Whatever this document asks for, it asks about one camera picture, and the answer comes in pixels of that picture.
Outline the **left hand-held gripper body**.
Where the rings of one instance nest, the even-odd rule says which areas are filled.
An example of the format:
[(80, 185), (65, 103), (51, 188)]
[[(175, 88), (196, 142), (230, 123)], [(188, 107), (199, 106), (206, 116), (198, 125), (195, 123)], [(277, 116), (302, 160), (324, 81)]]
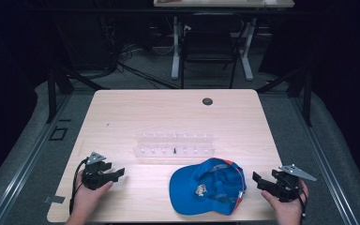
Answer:
[(86, 160), (85, 168), (82, 172), (82, 183), (87, 188), (96, 190), (110, 181), (110, 172), (101, 170), (101, 165), (105, 162), (105, 159), (101, 154), (92, 152)]

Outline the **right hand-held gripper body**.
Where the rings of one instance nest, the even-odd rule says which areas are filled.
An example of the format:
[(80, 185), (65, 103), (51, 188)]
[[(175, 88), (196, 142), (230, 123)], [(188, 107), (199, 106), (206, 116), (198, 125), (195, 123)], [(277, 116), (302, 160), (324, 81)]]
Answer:
[(299, 197), (300, 179), (316, 181), (317, 178), (301, 170), (295, 164), (282, 165), (277, 170), (272, 171), (272, 176), (277, 179), (271, 194), (281, 202), (292, 202)]

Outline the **blue baseball cap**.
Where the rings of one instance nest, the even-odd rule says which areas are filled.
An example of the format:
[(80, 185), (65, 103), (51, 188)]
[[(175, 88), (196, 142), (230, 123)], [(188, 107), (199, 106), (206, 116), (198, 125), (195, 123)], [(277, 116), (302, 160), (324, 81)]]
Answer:
[(247, 183), (236, 163), (211, 157), (172, 174), (169, 194), (173, 209), (186, 216), (217, 212), (229, 216), (243, 200)]

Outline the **person's right hand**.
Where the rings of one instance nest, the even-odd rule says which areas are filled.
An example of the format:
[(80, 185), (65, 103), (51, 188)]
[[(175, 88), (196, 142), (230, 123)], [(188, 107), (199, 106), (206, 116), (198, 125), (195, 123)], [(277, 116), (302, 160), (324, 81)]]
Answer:
[(308, 199), (308, 187), (304, 181), (300, 182), (300, 198), (292, 202), (280, 202), (276, 197), (266, 190), (262, 191), (262, 196), (274, 209), (277, 225), (300, 225), (302, 215), (306, 211)]

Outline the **person's left hand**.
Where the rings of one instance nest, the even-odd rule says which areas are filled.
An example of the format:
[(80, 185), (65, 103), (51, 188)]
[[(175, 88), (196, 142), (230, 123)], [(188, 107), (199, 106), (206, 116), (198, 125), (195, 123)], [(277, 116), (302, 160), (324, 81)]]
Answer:
[(77, 174), (78, 191), (75, 194), (71, 215), (83, 215), (89, 218), (98, 206), (100, 199), (111, 189), (113, 182), (109, 181), (102, 187), (91, 190), (83, 185), (82, 175), (83, 172)]

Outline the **grey tape strip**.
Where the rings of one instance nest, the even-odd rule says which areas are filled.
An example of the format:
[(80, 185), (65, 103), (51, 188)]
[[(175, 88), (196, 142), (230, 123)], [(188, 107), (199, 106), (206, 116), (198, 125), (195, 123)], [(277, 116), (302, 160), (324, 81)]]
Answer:
[(43, 200), (44, 203), (63, 203), (66, 198), (62, 196), (46, 196)]

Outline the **black tape square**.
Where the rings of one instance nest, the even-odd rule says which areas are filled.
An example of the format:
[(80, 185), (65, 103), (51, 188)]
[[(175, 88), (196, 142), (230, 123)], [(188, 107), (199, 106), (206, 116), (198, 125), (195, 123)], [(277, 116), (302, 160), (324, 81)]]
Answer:
[(49, 137), (50, 141), (63, 141), (67, 135), (66, 127), (55, 127)]

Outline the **clear acrylic rack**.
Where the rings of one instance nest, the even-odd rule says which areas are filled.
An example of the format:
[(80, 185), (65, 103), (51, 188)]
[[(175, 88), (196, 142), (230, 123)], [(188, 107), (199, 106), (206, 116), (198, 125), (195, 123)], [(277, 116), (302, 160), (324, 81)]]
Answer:
[(215, 154), (213, 140), (211, 134), (141, 133), (133, 152), (139, 158), (210, 158)]

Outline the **black metal stand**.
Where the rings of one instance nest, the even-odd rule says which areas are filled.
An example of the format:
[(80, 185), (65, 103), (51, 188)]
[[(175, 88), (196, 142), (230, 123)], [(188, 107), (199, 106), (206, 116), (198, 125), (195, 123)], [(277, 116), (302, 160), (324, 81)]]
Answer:
[(257, 89), (259, 94), (265, 93), (272, 88), (278, 86), (281, 83), (284, 83), (288, 80), (291, 80), (289, 87), (286, 91), (289, 98), (297, 98), (301, 91), (303, 93), (303, 105), (302, 105), (302, 116), (309, 127), (311, 127), (310, 120), (310, 110), (311, 110), (311, 97), (312, 97), (312, 74), (311, 74), (312, 65), (310, 63), (305, 63), (300, 68), (295, 69), (294, 71), (274, 79), (268, 84), (264, 85), (261, 88)]
[(51, 70), (48, 76), (49, 115), (46, 121), (47, 124), (50, 124), (57, 115), (56, 87), (59, 87), (64, 95), (71, 95), (73, 93), (74, 87), (69, 80), (70, 78), (89, 86), (95, 91), (107, 90), (107, 87), (90, 81), (75, 69), (66, 66), (55, 52), (47, 52), (47, 55), (51, 62)]

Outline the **black chair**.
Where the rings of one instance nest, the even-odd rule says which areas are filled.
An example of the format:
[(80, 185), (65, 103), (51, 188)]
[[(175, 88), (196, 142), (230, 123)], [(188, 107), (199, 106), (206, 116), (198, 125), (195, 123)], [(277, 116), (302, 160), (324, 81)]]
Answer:
[(182, 19), (180, 47), (180, 83), (185, 85), (186, 63), (232, 64), (229, 88), (233, 87), (240, 42), (247, 25), (235, 13), (194, 13)]

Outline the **metal floor rail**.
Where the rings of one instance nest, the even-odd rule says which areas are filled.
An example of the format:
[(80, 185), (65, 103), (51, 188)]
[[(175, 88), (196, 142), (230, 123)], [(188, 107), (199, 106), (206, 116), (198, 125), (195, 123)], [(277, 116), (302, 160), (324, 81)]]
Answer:
[(305, 121), (302, 112), (302, 103), (299, 99), (290, 99), (290, 102), (296, 111), (297, 117), (302, 124), (303, 130), (306, 132), (308, 139), (312, 145), (312, 152), (315, 160), (318, 164), (318, 168), (322, 174), (323, 180), (332, 196), (332, 199), (336, 205), (336, 208), (343, 220), (344, 225), (360, 225), (349, 201), (347, 200), (344, 191), (338, 182), (332, 167), (327, 160), (326, 154), (323, 151), (323, 147), (315, 134), (313, 127), (310, 127)]
[(69, 100), (69, 95), (59, 98), (55, 105), (56, 113), (49, 123), (44, 119), (44, 113), (49, 111), (48, 100), (39, 100), (21, 137), (0, 167), (0, 224), (6, 219), (8, 211), (34, 170), (42, 154), (42, 147), (48, 141), (48, 136), (53, 133), (58, 116), (66, 108)]

